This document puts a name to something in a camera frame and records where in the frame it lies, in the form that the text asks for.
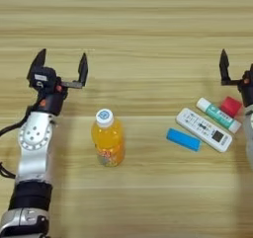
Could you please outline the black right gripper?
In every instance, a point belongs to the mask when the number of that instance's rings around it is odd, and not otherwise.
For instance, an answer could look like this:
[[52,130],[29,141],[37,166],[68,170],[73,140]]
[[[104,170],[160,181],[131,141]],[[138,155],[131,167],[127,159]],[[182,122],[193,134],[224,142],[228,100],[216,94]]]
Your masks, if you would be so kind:
[[253,63],[249,70],[246,70],[239,80],[230,80],[228,74],[229,61],[225,50],[220,54],[219,71],[221,83],[223,85],[229,82],[230,85],[236,85],[241,94],[243,105],[245,108],[253,105]]

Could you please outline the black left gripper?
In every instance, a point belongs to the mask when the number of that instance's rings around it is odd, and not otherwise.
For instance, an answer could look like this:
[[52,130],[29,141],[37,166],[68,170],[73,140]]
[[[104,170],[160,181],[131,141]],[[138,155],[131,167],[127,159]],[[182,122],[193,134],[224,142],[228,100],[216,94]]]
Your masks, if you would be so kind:
[[[42,49],[33,60],[27,79],[31,81],[35,74],[44,75],[42,72],[45,62],[46,49]],[[42,91],[38,95],[38,103],[32,108],[33,112],[47,113],[58,116],[62,110],[63,102],[67,98],[68,89],[81,89],[88,76],[87,55],[83,54],[78,67],[78,81],[58,82],[51,92]]]

